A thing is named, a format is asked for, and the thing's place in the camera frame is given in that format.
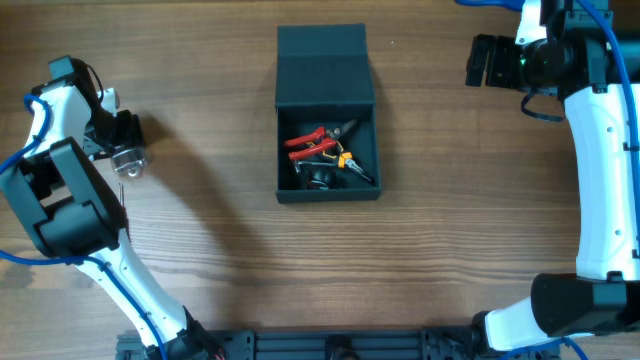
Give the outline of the black orange needle-nose pliers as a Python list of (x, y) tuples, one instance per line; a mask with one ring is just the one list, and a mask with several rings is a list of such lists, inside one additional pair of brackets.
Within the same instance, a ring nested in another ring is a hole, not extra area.
[(354, 159), (353, 154), (344, 149), (339, 141), (324, 139), (320, 143), (307, 142), (308, 149), (320, 146), (321, 152), (316, 152), (315, 156), (323, 162), (331, 162), (339, 169), (349, 170), (370, 184), (375, 183), (375, 179), (370, 176)]

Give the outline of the red handled pruning shears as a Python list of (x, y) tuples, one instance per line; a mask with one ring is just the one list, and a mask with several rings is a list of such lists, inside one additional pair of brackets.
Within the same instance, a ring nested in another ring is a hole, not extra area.
[(283, 146), (296, 148), (296, 151), (288, 154), (289, 159), (292, 161), (302, 161), (318, 155), (329, 159), (339, 167), (345, 167), (346, 161), (352, 159), (353, 156), (344, 149), (340, 140), (357, 124), (358, 120), (352, 119), (338, 127), (326, 128), (320, 126), (309, 134), (286, 140)]

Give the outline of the chrome socket wrench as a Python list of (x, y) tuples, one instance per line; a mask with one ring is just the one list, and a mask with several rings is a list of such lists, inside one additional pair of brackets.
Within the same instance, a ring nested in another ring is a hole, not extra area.
[(303, 167), (314, 167), (314, 168), (334, 168), (335, 167), (335, 164), (331, 162), (318, 162), (318, 161), (306, 161), (306, 160), (293, 160), (292, 164), (297, 174), (300, 174), (302, 172)]

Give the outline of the black tape measure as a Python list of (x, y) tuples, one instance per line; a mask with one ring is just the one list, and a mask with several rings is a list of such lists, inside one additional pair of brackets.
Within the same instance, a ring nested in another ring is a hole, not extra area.
[(330, 190), (337, 184), (337, 176), (333, 170), (314, 169), (306, 173), (306, 187), (309, 190)]

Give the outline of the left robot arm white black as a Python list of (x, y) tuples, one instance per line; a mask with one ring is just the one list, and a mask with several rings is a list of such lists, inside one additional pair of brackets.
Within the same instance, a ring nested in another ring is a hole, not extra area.
[(119, 175), (147, 165), (137, 115), (123, 110), (84, 61), (50, 61), (51, 81), (26, 94), (33, 123), (25, 146), (1, 165), (1, 191), (40, 259), (92, 278), (136, 326), (146, 359), (221, 359), (223, 348), (166, 293), (135, 253), (123, 195), (94, 166), (109, 159)]

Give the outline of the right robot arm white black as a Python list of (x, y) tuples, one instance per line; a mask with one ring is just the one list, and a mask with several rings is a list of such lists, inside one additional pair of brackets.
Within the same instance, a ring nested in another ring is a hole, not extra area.
[(605, 1), (512, 0), (514, 37), (473, 40), (466, 82), (562, 104), (576, 151), (576, 269), (540, 274), (527, 298), (476, 315), (479, 355), (508, 359), (639, 328), (639, 35)]

